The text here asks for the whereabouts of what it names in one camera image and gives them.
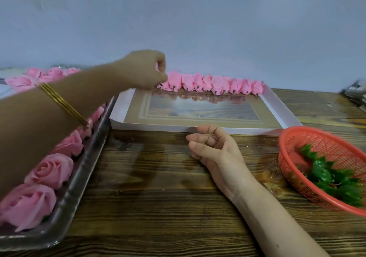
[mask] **metal tray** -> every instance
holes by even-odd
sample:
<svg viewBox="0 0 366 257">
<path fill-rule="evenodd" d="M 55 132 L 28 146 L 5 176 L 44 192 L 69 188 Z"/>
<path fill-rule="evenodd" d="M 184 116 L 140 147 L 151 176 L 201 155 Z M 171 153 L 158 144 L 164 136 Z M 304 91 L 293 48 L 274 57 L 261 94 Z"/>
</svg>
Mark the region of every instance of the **metal tray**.
<svg viewBox="0 0 366 257">
<path fill-rule="evenodd" d="M 49 219 L 41 225 L 16 233 L 15 227 L 0 228 L 0 251 L 42 249 L 58 244 L 66 235 L 86 185 L 98 161 L 111 128 L 109 116 L 117 97 L 112 98 L 101 119 L 93 127 L 94 134 L 83 142 L 84 154 L 74 163 L 67 185 L 56 191 L 57 203 Z"/>
</svg>

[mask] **wooden table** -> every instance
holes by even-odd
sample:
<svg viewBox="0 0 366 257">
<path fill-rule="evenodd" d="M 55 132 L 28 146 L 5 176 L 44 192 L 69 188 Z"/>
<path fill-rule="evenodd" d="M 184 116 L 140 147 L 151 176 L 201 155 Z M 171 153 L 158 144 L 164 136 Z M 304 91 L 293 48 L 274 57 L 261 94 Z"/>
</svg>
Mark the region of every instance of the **wooden table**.
<svg viewBox="0 0 366 257">
<path fill-rule="evenodd" d="M 366 151 L 366 114 L 335 93 L 275 89 L 308 126 Z M 254 176 L 331 256 L 366 256 L 366 219 L 309 202 L 282 178 L 277 137 L 234 136 Z M 112 131 L 65 239 L 1 256 L 263 256 L 184 133 Z"/>
</svg>

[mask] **red plastic basket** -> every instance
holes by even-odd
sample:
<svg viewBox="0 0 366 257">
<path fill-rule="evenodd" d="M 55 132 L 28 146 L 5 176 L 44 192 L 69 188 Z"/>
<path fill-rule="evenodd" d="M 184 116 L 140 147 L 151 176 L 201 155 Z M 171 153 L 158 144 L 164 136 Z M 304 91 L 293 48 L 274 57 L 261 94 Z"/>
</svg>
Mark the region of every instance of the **red plastic basket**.
<svg viewBox="0 0 366 257">
<path fill-rule="evenodd" d="M 355 176 L 362 180 L 364 199 L 366 195 L 366 154 L 335 135 L 306 126 L 287 128 L 279 138 L 278 161 L 282 174 L 301 195 L 326 209 L 347 211 L 366 217 L 366 207 L 356 208 L 328 195 L 297 169 L 298 164 L 302 171 L 309 166 L 298 153 L 298 148 L 305 144 L 311 144 L 312 151 L 318 152 L 320 156 L 325 155 L 327 161 L 334 161 L 334 168 L 354 169 Z"/>
</svg>

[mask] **bracelet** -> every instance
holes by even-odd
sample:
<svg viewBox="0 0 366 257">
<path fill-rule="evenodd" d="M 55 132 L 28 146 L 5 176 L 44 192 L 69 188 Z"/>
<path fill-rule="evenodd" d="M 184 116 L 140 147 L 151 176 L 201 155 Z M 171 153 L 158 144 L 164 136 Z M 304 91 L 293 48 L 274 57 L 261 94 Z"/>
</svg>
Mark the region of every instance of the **bracelet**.
<svg viewBox="0 0 366 257">
<path fill-rule="evenodd" d="M 49 97 L 53 99 L 59 106 L 61 106 L 71 116 L 75 117 L 84 129 L 88 128 L 88 122 L 76 111 L 69 103 L 65 101 L 49 84 L 38 83 L 38 86 L 43 90 Z"/>
</svg>

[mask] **white wall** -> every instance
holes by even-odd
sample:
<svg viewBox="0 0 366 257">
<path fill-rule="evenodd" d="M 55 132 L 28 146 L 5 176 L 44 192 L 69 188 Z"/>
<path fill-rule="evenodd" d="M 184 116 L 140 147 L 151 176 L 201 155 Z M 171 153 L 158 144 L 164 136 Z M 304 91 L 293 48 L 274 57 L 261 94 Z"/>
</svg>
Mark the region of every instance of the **white wall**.
<svg viewBox="0 0 366 257">
<path fill-rule="evenodd" d="M 168 69 L 340 91 L 366 68 L 366 0 L 0 0 L 0 68 L 158 49 Z"/>
</svg>

